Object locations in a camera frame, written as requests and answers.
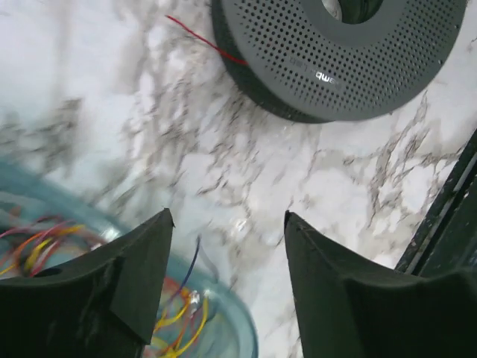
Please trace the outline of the dark grey cable spool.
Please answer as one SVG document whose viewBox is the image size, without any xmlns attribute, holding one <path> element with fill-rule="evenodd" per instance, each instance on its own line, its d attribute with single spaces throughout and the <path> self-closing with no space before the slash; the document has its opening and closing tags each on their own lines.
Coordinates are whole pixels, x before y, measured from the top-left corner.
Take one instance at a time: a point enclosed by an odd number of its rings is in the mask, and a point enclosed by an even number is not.
<svg viewBox="0 0 477 358">
<path fill-rule="evenodd" d="M 361 121 L 407 104 L 457 40 L 465 1 L 213 1 L 215 42 L 238 88 L 294 122 Z"/>
</svg>

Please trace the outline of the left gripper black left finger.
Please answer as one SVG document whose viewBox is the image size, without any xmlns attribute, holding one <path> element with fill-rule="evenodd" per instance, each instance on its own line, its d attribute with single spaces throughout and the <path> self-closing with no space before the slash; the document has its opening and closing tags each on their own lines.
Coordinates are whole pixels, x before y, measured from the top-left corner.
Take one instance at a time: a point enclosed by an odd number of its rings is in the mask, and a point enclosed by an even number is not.
<svg viewBox="0 0 477 358">
<path fill-rule="evenodd" d="M 1 281 L 2 357 L 140 357 L 151 341 L 174 223 L 146 222 L 32 278 Z"/>
</svg>

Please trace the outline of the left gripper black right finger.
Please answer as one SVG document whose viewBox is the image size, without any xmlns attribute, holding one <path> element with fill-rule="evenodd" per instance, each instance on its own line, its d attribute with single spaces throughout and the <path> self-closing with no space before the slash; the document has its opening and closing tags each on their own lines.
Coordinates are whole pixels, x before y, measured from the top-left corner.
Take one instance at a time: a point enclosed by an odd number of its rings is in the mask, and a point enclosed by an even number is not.
<svg viewBox="0 0 477 358">
<path fill-rule="evenodd" d="M 285 248 L 305 357 L 474 357 L 476 272 L 403 274 L 293 212 Z"/>
</svg>

